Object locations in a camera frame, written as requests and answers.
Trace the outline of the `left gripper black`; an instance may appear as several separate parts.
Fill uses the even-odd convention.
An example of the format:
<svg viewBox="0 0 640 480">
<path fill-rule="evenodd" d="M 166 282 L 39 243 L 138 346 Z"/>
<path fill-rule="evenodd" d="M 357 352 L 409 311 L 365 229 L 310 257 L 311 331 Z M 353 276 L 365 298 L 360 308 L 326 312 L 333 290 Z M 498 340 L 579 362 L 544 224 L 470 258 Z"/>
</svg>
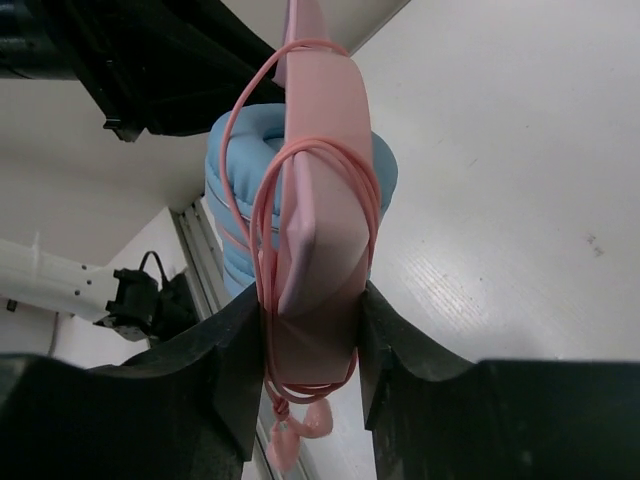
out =
<svg viewBox="0 0 640 480">
<path fill-rule="evenodd" d="M 274 52 L 221 1 L 47 1 L 44 19 L 126 142 L 208 131 Z"/>
</svg>

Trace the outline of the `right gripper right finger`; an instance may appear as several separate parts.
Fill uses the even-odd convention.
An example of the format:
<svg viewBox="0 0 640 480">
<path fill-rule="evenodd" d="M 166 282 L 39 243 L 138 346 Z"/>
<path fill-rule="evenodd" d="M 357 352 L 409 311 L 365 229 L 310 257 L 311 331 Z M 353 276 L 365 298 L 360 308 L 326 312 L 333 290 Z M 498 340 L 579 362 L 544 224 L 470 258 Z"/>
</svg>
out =
<svg viewBox="0 0 640 480">
<path fill-rule="evenodd" d="M 359 372 L 381 479 L 635 479 L 635 362 L 483 360 L 428 337 L 368 285 Z"/>
</svg>

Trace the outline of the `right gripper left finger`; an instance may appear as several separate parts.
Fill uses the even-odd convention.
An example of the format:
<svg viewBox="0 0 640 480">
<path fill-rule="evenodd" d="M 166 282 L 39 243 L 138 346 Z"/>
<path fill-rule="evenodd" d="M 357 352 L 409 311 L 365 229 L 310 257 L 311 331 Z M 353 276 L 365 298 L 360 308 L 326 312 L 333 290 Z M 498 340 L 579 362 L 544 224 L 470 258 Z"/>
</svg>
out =
<svg viewBox="0 0 640 480">
<path fill-rule="evenodd" d="M 1 359 L 5 479 L 238 479 L 264 374 L 254 288 L 120 366 Z"/>
</svg>

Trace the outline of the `pink blue cat-ear headphones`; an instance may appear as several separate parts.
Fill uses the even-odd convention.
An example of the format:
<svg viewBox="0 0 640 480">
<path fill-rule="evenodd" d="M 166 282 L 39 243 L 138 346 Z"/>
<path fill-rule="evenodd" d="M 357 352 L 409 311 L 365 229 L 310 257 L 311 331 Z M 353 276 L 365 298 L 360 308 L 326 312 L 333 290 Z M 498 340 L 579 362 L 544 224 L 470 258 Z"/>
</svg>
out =
<svg viewBox="0 0 640 480">
<path fill-rule="evenodd" d="M 211 128 L 205 160 L 225 286 L 233 296 L 255 282 L 266 288 L 265 307 L 273 314 L 265 338 L 269 365 L 290 389 L 347 379 L 374 232 L 398 177 L 391 149 L 371 129 L 357 65 L 328 39 L 317 2 L 290 2 L 289 52 L 274 76 L 284 101 L 222 115 Z M 283 162 L 269 260 L 254 262 L 246 230 L 263 177 L 280 151 L 311 140 L 329 146 Z"/>
</svg>

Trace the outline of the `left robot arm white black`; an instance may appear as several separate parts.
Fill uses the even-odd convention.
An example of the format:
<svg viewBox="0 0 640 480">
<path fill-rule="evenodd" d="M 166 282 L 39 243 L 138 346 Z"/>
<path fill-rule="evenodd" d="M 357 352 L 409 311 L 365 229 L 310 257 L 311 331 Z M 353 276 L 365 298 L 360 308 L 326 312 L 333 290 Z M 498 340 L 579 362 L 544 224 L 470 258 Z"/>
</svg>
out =
<svg viewBox="0 0 640 480">
<path fill-rule="evenodd" d="M 5 1 L 1 74 L 77 80 L 122 141 L 207 131 L 271 55 L 220 1 Z M 198 322 L 183 275 L 99 268 L 1 244 L 1 292 L 161 343 Z"/>
</svg>

